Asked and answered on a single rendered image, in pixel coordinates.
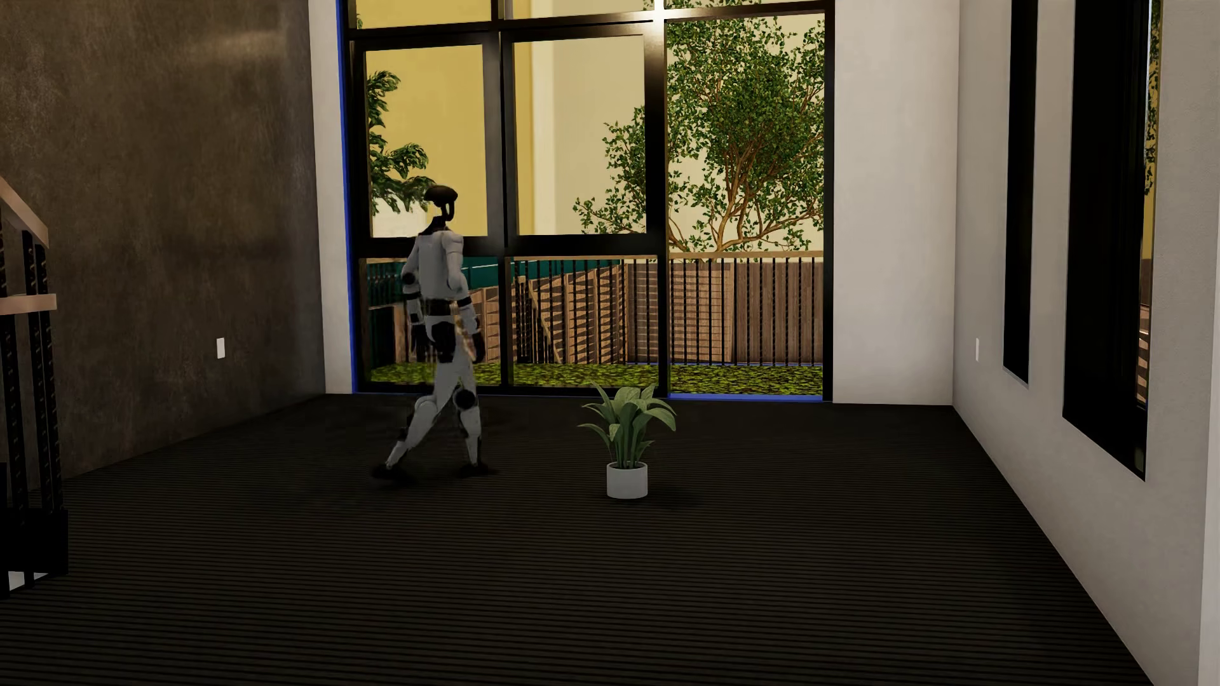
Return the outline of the green leafy potted plant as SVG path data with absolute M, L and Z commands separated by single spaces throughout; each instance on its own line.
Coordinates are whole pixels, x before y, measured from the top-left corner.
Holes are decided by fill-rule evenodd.
M 644 388 L 621 387 L 614 397 L 610 397 L 600 385 L 594 383 L 593 388 L 601 397 L 601 402 L 583 405 L 594 410 L 604 420 L 605 426 L 597 424 L 580 426 L 590 428 L 601 439 L 614 457 L 614 466 L 620 470 L 644 466 L 643 453 L 653 443 L 651 439 L 647 439 L 647 427 L 651 419 L 676 431 L 676 413 L 665 400 L 653 395 L 655 387 L 656 385 L 648 385 Z

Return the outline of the white cylindrical plant pot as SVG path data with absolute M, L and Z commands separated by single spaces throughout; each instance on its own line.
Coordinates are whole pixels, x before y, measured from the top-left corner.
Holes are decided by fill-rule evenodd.
M 644 498 L 649 492 L 649 471 L 645 461 L 630 468 L 619 468 L 615 461 L 605 468 L 606 496 L 619 500 Z

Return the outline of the brown wooden garden fence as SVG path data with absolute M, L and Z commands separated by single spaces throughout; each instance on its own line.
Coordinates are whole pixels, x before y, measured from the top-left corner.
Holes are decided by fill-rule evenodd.
M 817 365 L 824 261 L 813 254 L 643 259 L 467 258 L 486 342 L 500 358 L 501 314 L 516 364 Z

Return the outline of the white humanoid robot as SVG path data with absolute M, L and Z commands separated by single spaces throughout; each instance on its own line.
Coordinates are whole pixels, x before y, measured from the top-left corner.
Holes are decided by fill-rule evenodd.
M 403 267 L 403 293 L 414 352 L 437 354 L 436 383 L 429 394 L 416 400 L 410 424 L 400 431 L 387 460 L 372 469 L 376 478 L 399 482 L 412 482 L 400 460 L 422 442 L 449 403 L 456 409 L 468 453 L 459 476 L 492 474 L 479 458 L 482 420 L 473 367 L 484 359 L 486 345 L 464 273 L 464 236 L 448 226 L 455 216 L 458 193 L 433 184 L 423 197 L 440 212 L 415 238 Z

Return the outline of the leafy outdoor tree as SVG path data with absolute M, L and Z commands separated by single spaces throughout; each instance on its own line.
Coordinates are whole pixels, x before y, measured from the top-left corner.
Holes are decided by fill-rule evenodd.
M 666 244 L 804 251 L 826 205 L 822 12 L 665 24 Z

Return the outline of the dark green outdoor shrub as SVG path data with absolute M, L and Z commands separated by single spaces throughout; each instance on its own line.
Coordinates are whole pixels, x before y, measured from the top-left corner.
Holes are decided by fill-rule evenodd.
M 367 142 L 370 186 L 372 197 L 371 212 L 375 215 L 384 205 L 393 212 L 405 212 L 414 209 L 426 211 L 429 208 L 425 199 L 433 179 L 414 175 L 428 165 L 428 156 L 418 144 L 407 143 L 389 149 L 386 137 L 379 132 L 386 126 L 388 114 L 387 95 L 396 90 L 400 78 L 386 70 L 368 74 L 365 88 L 367 115 Z

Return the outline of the narrow black framed window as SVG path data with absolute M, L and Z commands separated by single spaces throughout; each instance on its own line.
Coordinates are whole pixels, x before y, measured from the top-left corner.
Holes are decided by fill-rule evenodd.
M 1013 0 L 1004 251 L 1003 365 L 1028 382 L 1038 0 Z

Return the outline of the wide black framed window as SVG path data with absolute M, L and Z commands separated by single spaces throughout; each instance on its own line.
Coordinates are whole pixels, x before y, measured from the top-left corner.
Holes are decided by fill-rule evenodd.
M 1143 477 L 1137 400 L 1150 0 L 1076 0 L 1061 417 Z

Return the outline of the black stair railing wooden handrail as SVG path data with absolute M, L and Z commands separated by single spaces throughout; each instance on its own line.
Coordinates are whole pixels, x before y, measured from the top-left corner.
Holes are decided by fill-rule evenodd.
M 22 239 L 23 294 L 9 292 L 4 227 Z M 57 300 L 49 287 L 49 229 L 29 205 L 0 177 L 0 419 L 9 455 L 0 459 L 0 601 L 40 579 L 70 572 L 70 513 L 63 502 L 51 312 Z M 17 347 L 17 319 L 28 319 L 29 370 L 37 430 L 37 474 L 40 504 L 30 507 L 24 414 Z

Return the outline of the black framed glass window wall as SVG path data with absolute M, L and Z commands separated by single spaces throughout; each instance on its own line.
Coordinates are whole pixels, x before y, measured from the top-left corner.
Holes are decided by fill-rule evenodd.
M 345 88 L 348 237 L 359 391 L 426 393 L 436 352 L 418 354 L 396 270 L 439 209 L 371 212 L 368 74 L 400 78 L 379 131 L 418 144 L 414 175 L 454 187 L 467 258 L 643 259 L 666 270 L 665 24 L 822 12 L 826 20 L 824 363 L 817 365 L 516 364 L 501 314 L 500 358 L 475 363 L 484 395 L 586 394 L 593 385 L 655 385 L 700 399 L 811 400 L 830 395 L 830 244 L 833 0 L 337 0 Z M 487 342 L 482 326 L 484 344 Z

